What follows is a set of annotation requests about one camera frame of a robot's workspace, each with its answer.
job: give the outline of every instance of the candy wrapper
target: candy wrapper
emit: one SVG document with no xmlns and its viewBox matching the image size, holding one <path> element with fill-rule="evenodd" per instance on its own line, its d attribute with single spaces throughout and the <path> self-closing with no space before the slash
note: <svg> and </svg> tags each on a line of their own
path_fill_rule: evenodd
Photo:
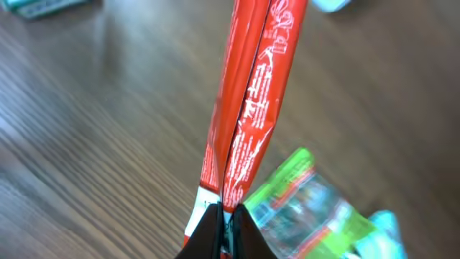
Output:
<svg viewBox="0 0 460 259">
<path fill-rule="evenodd" d="M 245 202 L 278 258 L 339 259 L 376 227 L 297 150 Z"/>
<path fill-rule="evenodd" d="M 307 0 L 235 1 L 185 242 L 209 204 L 221 201 L 229 223 L 248 192 L 280 112 L 306 5 Z"/>
<path fill-rule="evenodd" d="M 90 0 L 0 0 L 5 10 L 34 19 Z"/>
</svg>

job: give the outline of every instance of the red snack wrapper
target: red snack wrapper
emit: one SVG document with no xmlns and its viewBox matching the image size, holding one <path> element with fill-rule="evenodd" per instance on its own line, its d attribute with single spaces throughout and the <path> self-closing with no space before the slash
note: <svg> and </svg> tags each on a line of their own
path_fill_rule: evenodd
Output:
<svg viewBox="0 0 460 259">
<path fill-rule="evenodd" d="M 249 191 L 272 136 L 307 0 L 236 0 L 195 208 L 185 241 L 208 204 L 226 220 Z"/>
</svg>

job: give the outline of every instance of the wood grain surface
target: wood grain surface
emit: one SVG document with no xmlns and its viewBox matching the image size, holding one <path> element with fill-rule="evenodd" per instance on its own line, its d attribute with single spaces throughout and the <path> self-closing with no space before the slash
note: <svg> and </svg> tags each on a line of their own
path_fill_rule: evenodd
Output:
<svg viewBox="0 0 460 259">
<path fill-rule="evenodd" d="M 0 14 L 0 258 L 173 258 L 233 2 Z M 460 253 L 460 1 L 310 6 L 256 188 L 299 146 L 411 258 Z"/>
</svg>

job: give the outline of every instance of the blue object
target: blue object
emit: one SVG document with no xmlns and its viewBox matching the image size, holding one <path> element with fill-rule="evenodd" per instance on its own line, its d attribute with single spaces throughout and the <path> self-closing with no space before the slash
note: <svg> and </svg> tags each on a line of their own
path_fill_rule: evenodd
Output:
<svg viewBox="0 0 460 259">
<path fill-rule="evenodd" d="M 358 241 L 356 250 L 362 259 L 407 259 L 394 213 L 380 211 L 369 220 L 378 231 Z"/>
<path fill-rule="evenodd" d="M 88 1 L 90 0 L 0 0 L 0 3 L 7 11 L 34 19 Z"/>
<path fill-rule="evenodd" d="M 350 0 L 313 0 L 313 3 L 323 12 L 337 12 L 349 2 Z"/>
</svg>

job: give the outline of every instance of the green plastic package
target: green plastic package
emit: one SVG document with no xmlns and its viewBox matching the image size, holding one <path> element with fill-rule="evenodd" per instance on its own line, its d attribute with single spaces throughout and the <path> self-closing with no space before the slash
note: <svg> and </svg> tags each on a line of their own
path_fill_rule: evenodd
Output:
<svg viewBox="0 0 460 259">
<path fill-rule="evenodd" d="M 89 0 L 1 0 L 5 10 L 34 19 Z"/>
<path fill-rule="evenodd" d="M 314 165 L 298 149 L 244 202 L 279 258 L 338 259 L 376 230 Z"/>
</svg>

